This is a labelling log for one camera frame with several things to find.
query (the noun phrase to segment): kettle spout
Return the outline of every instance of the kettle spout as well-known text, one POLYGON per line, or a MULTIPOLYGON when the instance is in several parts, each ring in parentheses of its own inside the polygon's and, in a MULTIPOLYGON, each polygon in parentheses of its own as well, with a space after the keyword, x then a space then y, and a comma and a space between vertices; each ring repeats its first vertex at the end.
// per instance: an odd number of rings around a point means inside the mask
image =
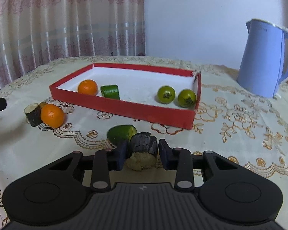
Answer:
POLYGON ((251 21, 245 23, 247 27, 247 31, 250 32, 251 21))

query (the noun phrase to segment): circular pad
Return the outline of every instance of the circular pad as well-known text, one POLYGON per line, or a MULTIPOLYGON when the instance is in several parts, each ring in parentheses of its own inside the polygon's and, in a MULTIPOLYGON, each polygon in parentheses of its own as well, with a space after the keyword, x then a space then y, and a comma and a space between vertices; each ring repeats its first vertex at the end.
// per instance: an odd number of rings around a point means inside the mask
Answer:
POLYGON ((2 201, 11 220, 45 226, 77 214, 86 202, 86 190, 69 173, 45 170, 11 183, 5 189, 2 201))
POLYGON ((47 203, 55 200, 60 194, 60 188, 52 183, 33 184, 25 189, 25 198, 33 203, 47 203))
POLYGON ((236 202, 249 203, 259 199, 261 191, 251 183, 236 182, 226 187, 225 194, 236 202))
POLYGON ((199 199, 215 216, 240 224, 274 220, 283 204, 277 185, 238 170, 218 172, 201 186, 199 199))

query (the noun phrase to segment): green tomato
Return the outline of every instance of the green tomato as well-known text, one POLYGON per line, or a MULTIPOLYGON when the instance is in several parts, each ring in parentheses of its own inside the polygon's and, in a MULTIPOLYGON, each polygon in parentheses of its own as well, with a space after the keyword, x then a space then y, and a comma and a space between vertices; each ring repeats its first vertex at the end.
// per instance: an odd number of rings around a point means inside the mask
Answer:
POLYGON ((181 107, 188 108, 195 104, 196 95, 194 91, 190 89, 184 89, 179 93, 177 100, 181 107))
POLYGON ((172 87, 165 85, 159 88, 157 96, 161 103, 168 104, 175 99, 176 94, 172 87))

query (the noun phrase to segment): table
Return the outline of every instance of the table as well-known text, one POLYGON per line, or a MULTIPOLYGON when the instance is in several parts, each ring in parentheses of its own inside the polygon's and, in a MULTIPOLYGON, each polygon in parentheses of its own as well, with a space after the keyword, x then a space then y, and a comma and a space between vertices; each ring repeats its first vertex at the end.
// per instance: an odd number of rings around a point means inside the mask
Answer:
MULTIPOLYGON (((192 64, 153 57, 75 57, 58 59, 0 90, 8 106, 0 112, 0 229, 8 223, 2 207, 2 192, 12 181, 74 151, 84 155, 106 148, 107 130, 118 124, 133 124, 170 147, 183 147, 202 154, 213 150, 253 172, 275 182, 283 192, 284 203, 276 221, 288 230, 288 84, 281 85, 281 99, 265 99, 243 90, 237 83, 237 70, 225 66, 192 64), (106 112, 54 101, 48 86, 92 62, 116 62, 170 66, 202 73, 202 96, 192 130, 121 117, 106 112), (31 127, 24 108, 46 101, 60 106, 66 122, 59 129, 47 125, 31 127)), ((156 168, 111 171, 111 183, 174 182, 175 172, 156 168)), ((86 172, 84 184, 89 183, 86 172)), ((195 185, 203 181, 194 170, 195 185)))

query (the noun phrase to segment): blue electric kettle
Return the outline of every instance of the blue electric kettle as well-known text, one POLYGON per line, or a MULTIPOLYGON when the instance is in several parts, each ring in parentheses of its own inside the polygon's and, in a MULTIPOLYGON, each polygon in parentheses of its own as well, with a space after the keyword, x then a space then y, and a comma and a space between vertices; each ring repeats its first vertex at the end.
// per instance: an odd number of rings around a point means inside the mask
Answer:
POLYGON ((253 94, 275 97, 280 83, 288 80, 288 70, 283 74, 288 28, 260 19, 246 26, 248 39, 237 82, 253 94))

